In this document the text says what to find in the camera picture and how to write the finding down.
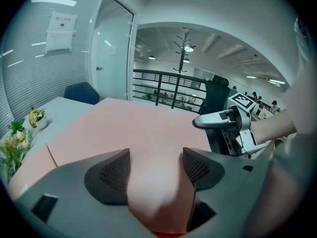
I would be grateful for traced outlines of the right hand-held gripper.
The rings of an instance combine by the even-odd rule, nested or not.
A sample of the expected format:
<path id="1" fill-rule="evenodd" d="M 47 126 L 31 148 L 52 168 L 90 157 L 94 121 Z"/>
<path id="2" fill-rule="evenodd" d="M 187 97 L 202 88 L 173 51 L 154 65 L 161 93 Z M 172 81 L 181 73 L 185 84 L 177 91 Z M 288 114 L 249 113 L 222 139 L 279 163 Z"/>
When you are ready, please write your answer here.
<path id="1" fill-rule="evenodd" d="M 252 111 L 256 103 L 241 93 L 228 98 L 227 110 L 200 115 L 192 124 L 201 129 L 220 129 L 224 137 L 228 155 L 251 155 L 264 149 L 266 145 L 256 142 L 251 132 Z"/>

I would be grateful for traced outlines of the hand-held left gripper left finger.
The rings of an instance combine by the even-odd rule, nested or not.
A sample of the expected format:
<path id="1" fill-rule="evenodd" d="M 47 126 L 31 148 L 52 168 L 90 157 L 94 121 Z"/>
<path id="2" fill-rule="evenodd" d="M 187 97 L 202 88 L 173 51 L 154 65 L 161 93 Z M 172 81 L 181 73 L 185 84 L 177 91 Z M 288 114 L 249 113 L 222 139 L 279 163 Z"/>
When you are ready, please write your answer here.
<path id="1" fill-rule="evenodd" d="M 54 168 L 16 201 L 49 238 L 151 238 L 128 208 L 130 151 L 116 150 Z"/>

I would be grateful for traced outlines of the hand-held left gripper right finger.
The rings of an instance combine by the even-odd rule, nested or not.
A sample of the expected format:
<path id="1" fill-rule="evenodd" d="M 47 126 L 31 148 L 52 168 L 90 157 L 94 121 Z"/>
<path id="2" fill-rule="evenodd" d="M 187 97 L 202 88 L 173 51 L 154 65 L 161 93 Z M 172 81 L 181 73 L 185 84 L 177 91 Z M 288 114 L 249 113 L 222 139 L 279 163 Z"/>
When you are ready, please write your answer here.
<path id="1" fill-rule="evenodd" d="M 194 187 L 204 223 L 188 224 L 190 238 L 244 238 L 250 214 L 261 193 L 271 155 L 256 159 L 230 157 L 183 148 L 183 169 Z"/>

